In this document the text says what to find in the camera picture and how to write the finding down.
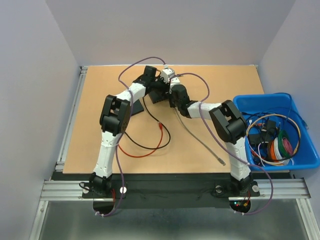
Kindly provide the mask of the black network switch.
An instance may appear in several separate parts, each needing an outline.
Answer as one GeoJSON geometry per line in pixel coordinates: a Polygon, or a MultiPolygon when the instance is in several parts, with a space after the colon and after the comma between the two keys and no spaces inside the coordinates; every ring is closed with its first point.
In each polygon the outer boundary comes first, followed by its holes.
{"type": "Polygon", "coordinates": [[[157,92],[157,91],[151,91],[149,94],[148,94],[151,102],[153,104],[156,104],[156,103],[159,103],[159,102],[162,102],[162,101],[166,101],[169,99],[169,92],[157,92]]]}

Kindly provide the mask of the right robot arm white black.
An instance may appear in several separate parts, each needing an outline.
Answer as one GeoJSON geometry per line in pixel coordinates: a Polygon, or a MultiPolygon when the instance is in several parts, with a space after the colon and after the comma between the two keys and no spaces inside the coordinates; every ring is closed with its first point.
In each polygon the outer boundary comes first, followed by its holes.
{"type": "Polygon", "coordinates": [[[182,84],[169,90],[172,108],[189,119],[211,120],[217,135],[225,142],[224,149],[229,154],[230,189],[235,195],[242,195],[253,182],[245,148],[247,122],[231,100],[222,103],[201,103],[190,100],[187,89],[182,84]]]}

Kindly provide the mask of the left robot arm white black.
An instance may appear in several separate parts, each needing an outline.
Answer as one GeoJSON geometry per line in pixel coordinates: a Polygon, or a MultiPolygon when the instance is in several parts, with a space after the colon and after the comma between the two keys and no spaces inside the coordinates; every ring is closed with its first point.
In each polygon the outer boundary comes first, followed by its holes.
{"type": "Polygon", "coordinates": [[[97,162],[89,178],[89,189],[100,197],[111,193],[113,159],[122,135],[128,127],[133,104],[152,91],[169,91],[170,78],[174,71],[167,65],[157,75],[157,68],[146,66],[144,72],[130,86],[117,95],[107,95],[102,107],[99,124],[101,144],[97,162]]]}

